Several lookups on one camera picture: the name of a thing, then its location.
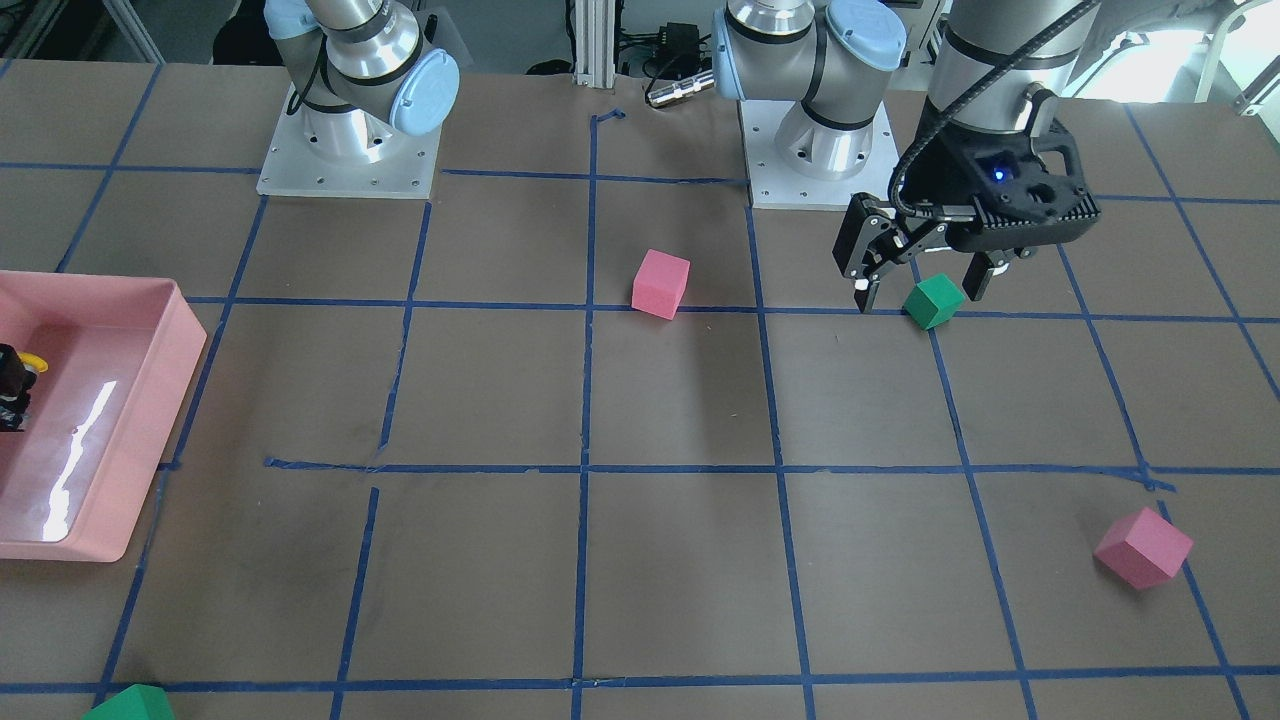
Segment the black gripper with led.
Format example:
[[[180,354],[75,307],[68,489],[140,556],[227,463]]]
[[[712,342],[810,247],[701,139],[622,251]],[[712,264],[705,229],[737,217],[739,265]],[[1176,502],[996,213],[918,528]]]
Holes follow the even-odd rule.
[[[1076,142],[1056,117],[1057,99],[1030,102],[1029,128],[992,135],[950,122],[905,173],[901,200],[927,218],[960,211],[945,233],[948,247],[975,252],[964,291],[979,302],[991,281],[1007,270],[1009,250],[1068,243],[1101,218]],[[900,218],[870,193],[855,193],[838,229],[833,259],[854,286],[854,302],[869,313],[881,281],[923,249],[925,222]]]

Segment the second robot arm blue caps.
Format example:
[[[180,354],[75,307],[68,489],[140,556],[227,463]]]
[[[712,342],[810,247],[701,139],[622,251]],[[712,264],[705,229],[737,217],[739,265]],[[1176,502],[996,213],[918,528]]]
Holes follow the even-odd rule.
[[[879,193],[852,193],[833,246],[863,313],[916,255],[970,256],[964,293],[1100,219],[1060,94],[1097,1],[955,1],[941,26],[914,138]],[[876,114],[908,54],[881,1],[727,1],[710,32],[722,96],[788,106],[774,146],[788,168],[838,182],[864,172]]]

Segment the robot arm with blue caps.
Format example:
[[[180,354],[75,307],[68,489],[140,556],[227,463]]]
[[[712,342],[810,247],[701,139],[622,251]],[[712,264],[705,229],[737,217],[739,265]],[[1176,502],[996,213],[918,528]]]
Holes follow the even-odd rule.
[[[291,73],[289,115],[360,110],[424,136],[454,106],[457,61],[401,1],[266,1],[262,17]]]

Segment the second silver arm base plate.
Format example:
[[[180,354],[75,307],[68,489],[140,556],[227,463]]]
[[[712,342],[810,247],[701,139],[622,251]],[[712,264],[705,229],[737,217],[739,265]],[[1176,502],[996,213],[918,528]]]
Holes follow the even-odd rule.
[[[887,196],[899,150],[884,105],[852,131],[817,123],[799,102],[748,100],[739,110],[755,209],[844,211],[856,193]]]

